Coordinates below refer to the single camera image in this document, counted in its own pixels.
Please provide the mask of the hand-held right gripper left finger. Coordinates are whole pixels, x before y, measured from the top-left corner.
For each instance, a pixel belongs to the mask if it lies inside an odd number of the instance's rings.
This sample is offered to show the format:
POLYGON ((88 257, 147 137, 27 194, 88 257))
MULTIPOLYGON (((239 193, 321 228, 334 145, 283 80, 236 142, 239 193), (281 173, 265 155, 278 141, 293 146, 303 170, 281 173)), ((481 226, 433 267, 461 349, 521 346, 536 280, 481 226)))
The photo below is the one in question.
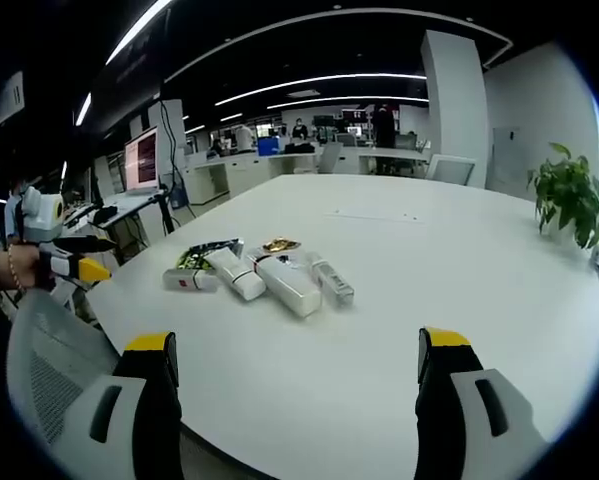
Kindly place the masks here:
POLYGON ((53 459, 70 479, 180 479, 176 335, 136 337, 68 408, 53 459))

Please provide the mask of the person's left hand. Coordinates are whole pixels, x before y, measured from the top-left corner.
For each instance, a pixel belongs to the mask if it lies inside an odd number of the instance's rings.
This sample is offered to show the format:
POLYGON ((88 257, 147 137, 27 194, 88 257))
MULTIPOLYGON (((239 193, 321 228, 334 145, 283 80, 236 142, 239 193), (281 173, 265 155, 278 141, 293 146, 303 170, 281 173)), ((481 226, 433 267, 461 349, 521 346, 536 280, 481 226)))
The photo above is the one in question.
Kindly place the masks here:
POLYGON ((9 245, 8 262, 15 287, 20 291, 39 288, 50 291, 55 281, 41 258, 37 246, 29 244, 9 245))

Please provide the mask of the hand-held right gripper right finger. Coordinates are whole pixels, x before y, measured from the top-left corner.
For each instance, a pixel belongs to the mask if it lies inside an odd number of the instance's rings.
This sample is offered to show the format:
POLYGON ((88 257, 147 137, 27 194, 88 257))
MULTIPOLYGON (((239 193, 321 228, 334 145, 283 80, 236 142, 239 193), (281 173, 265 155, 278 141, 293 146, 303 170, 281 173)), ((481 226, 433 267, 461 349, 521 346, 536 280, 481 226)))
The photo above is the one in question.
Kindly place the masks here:
POLYGON ((519 479, 547 451, 533 408, 461 334, 419 330, 416 479, 519 479))

